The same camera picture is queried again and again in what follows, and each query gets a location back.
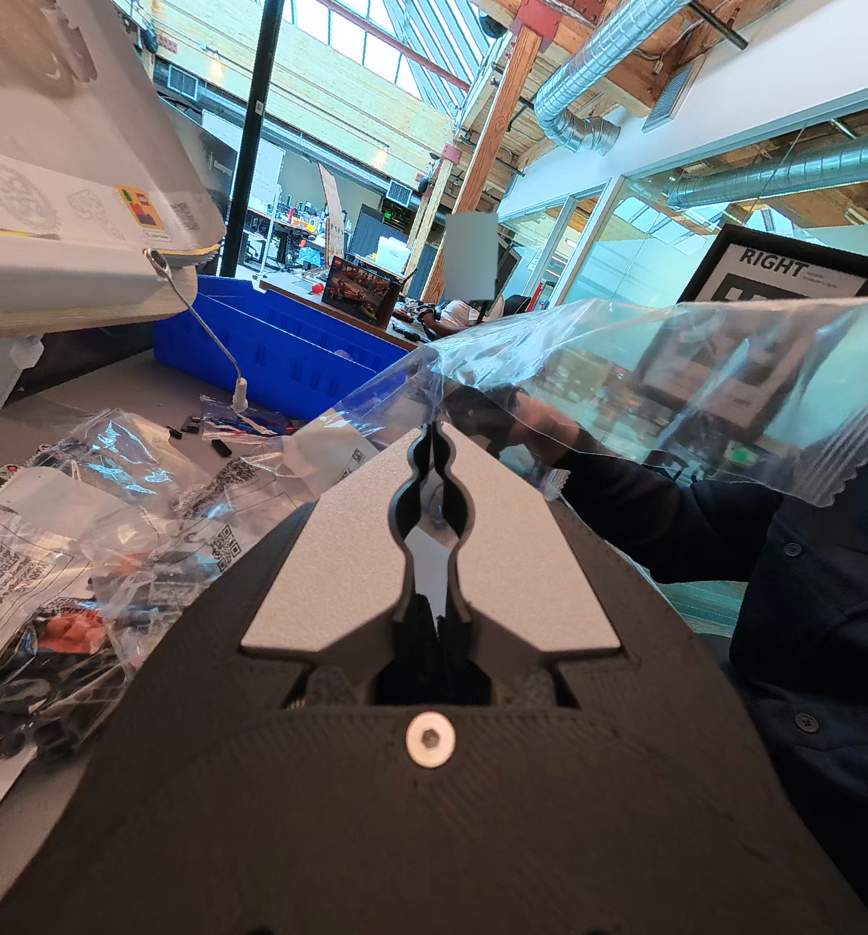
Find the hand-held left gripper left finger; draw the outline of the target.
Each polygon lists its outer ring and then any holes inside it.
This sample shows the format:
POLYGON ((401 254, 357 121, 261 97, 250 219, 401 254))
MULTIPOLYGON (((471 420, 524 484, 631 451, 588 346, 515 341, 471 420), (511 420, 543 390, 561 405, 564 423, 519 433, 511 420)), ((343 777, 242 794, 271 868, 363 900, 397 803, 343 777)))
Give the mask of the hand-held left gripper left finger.
POLYGON ((421 517, 432 427, 408 430, 309 505, 241 639, 300 663, 288 705, 412 704, 438 689, 438 635, 406 543, 421 517))

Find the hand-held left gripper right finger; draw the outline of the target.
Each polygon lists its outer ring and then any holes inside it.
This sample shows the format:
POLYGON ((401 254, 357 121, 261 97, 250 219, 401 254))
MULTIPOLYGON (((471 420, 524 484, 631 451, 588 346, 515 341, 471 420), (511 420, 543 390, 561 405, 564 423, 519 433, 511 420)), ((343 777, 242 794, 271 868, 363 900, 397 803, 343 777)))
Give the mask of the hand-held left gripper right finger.
POLYGON ((439 628, 445 699, 579 705, 563 665, 616 657, 622 643, 549 502, 448 424, 436 424, 436 471, 456 538, 439 628))

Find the clear bag white strip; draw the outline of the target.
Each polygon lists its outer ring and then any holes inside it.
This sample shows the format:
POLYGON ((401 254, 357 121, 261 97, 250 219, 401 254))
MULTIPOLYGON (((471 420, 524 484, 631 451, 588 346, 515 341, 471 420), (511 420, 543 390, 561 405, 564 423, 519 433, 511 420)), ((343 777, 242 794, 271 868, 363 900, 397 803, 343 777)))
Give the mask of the clear bag white strip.
POLYGON ((531 398, 603 448, 678 483, 764 485, 830 505, 868 464, 868 299, 582 300, 419 345, 242 461, 309 497, 409 429, 452 423, 546 496, 562 488, 513 427, 531 398))

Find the person's right forearm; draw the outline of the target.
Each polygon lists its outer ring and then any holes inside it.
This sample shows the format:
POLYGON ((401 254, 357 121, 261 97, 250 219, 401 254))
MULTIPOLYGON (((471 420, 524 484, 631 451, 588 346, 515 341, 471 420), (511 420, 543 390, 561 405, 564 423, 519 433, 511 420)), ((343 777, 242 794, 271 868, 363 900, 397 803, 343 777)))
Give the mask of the person's right forearm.
POLYGON ((702 481, 688 487, 605 453, 565 449, 563 496, 592 532, 646 568, 655 581, 746 581, 784 497, 762 485, 702 481))

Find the large clear lego parts bag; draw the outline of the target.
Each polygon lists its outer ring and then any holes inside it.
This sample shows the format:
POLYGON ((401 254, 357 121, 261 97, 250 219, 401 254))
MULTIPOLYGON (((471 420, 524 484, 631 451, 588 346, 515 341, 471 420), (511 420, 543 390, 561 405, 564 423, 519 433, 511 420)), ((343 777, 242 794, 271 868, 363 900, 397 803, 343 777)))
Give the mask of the large clear lego parts bag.
POLYGON ((98 562, 196 565, 216 579, 291 513, 308 485, 284 463, 280 438, 235 446, 208 474, 169 431, 119 409, 99 412, 24 465, 41 497, 62 494, 69 534, 98 562))

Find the red lego set box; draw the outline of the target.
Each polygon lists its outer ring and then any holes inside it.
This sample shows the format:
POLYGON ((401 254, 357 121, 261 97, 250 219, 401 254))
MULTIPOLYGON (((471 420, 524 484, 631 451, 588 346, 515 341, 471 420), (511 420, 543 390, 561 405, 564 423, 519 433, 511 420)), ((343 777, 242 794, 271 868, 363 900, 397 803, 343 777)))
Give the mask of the red lego set box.
POLYGON ((404 279, 362 259, 337 255, 328 265, 321 302, 362 323, 385 331, 404 279))

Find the dark lego set box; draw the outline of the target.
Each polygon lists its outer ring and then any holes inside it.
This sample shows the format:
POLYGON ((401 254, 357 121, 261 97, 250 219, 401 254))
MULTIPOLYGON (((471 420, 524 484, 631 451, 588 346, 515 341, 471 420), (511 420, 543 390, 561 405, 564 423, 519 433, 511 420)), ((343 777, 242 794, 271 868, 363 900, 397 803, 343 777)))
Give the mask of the dark lego set box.
POLYGON ((168 109, 175 132, 226 227, 239 154, 180 109, 168 109))

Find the crumpled clear plastic bag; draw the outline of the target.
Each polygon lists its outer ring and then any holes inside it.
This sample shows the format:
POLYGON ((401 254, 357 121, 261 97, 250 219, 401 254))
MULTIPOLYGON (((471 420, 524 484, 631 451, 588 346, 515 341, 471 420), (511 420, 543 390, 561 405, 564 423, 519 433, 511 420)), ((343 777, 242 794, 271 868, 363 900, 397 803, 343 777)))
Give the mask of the crumpled clear plastic bag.
POLYGON ((230 403, 202 394, 201 434, 212 441, 264 442, 292 435, 297 423, 281 413, 253 405, 236 412, 230 403))

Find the blue plastic bin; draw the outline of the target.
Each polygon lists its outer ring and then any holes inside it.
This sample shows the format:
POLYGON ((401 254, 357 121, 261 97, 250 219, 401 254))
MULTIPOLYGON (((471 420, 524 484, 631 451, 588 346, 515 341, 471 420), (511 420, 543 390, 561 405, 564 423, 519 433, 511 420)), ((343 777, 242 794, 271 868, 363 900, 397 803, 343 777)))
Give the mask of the blue plastic bin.
POLYGON ((312 420, 415 348, 342 312, 249 280, 202 276, 194 309, 240 365, 248 398, 312 420))

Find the clear bag black orange parts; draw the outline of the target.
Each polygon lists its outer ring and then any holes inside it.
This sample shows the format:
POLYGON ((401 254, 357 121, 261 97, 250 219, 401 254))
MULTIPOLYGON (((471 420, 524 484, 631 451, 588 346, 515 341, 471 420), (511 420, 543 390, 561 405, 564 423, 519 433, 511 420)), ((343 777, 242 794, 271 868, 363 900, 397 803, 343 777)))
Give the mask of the clear bag black orange parts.
POLYGON ((0 650, 0 760, 77 751, 202 590, 172 571, 95 576, 89 587, 40 606, 0 650))

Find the wooden background desk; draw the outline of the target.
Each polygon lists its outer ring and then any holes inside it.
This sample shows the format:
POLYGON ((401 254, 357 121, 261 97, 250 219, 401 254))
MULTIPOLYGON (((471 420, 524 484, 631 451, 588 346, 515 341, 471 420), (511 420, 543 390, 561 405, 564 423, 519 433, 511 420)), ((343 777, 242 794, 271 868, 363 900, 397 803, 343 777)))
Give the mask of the wooden background desk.
POLYGON ((274 284, 264 279, 254 279, 253 286, 261 292, 271 293, 289 300, 294 300, 300 305, 321 312, 325 316, 332 317, 337 321, 342 321, 376 337, 384 337, 385 340, 403 349, 411 350, 417 346, 430 344, 430 340, 424 331, 414 322, 400 321, 393 316, 387 322, 386 327, 381 329, 377 325, 354 318, 345 311, 340 311, 332 306, 323 304, 323 302, 318 301, 317 298, 314 298, 311 293, 307 291, 302 291, 298 288, 289 288, 281 283, 274 284))

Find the clear bag over white base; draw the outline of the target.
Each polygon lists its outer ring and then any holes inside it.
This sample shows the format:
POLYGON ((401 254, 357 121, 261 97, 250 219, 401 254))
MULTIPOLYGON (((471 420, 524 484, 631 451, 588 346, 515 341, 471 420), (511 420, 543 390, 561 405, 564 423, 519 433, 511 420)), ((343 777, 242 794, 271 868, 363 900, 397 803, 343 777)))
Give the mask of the clear bag over white base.
POLYGON ((91 598, 93 562, 145 552, 161 529, 56 468, 21 468, 0 489, 0 651, 37 612, 91 598))

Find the person's torso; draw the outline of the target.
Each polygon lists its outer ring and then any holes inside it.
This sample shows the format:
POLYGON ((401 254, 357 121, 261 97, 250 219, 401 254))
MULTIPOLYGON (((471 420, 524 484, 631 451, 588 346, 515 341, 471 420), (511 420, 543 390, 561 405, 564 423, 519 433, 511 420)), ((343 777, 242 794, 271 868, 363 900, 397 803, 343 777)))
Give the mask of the person's torso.
POLYGON ((758 495, 730 665, 794 808, 868 907, 868 461, 825 508, 758 495))

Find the black vertical pole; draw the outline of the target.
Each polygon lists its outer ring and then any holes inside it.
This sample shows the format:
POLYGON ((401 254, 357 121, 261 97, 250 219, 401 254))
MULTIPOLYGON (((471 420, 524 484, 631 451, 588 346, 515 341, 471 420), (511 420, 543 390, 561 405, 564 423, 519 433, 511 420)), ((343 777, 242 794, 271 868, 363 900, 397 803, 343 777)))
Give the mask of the black vertical pole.
POLYGON ((222 245, 219 275, 233 278, 242 253, 242 237, 250 206, 254 171, 261 140, 264 112, 275 64, 284 1, 265 1, 258 35, 250 95, 242 128, 239 161, 234 175, 226 235, 222 245))

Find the instruction booklet stack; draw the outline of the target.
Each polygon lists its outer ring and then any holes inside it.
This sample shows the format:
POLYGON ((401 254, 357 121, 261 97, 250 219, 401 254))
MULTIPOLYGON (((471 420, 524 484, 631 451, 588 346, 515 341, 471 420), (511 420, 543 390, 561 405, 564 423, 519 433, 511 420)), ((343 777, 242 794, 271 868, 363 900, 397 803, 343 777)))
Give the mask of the instruction booklet stack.
POLYGON ((225 233, 112 2, 0 1, 0 232, 198 263, 225 233))

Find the silver ventilation duct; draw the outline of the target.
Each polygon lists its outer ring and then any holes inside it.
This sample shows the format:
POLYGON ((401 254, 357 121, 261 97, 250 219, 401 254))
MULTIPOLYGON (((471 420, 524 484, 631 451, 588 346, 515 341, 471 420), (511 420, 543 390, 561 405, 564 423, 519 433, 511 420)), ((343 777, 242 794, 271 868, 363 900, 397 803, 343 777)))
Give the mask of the silver ventilation duct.
POLYGON ((592 151, 608 153, 618 139, 620 127, 603 118, 579 119, 569 110, 570 105, 686 4, 685 1, 625 1, 616 6, 568 63, 538 90, 534 111, 545 136, 572 152, 588 144, 592 151))
POLYGON ((792 152, 778 163, 731 168, 684 178, 669 187, 676 209, 739 202, 868 183, 868 134, 840 144, 792 152))

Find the wooden support post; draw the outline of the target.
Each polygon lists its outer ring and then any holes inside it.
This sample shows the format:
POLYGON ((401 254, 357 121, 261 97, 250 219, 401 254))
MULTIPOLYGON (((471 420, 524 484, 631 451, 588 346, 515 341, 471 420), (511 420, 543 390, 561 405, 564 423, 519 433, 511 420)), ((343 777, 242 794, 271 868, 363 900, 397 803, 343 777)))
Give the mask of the wooden support post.
POLYGON ((509 63, 506 65, 487 118, 477 139, 470 164, 454 202, 453 211, 447 215, 444 236, 435 262, 425 283, 422 298, 425 302, 437 303, 445 290, 445 251, 452 234, 460 229, 454 217, 477 211, 480 198, 492 171, 499 150, 502 148, 508 125, 518 107, 521 92, 527 81, 542 44, 542 36, 527 25, 521 24, 512 45, 509 63))

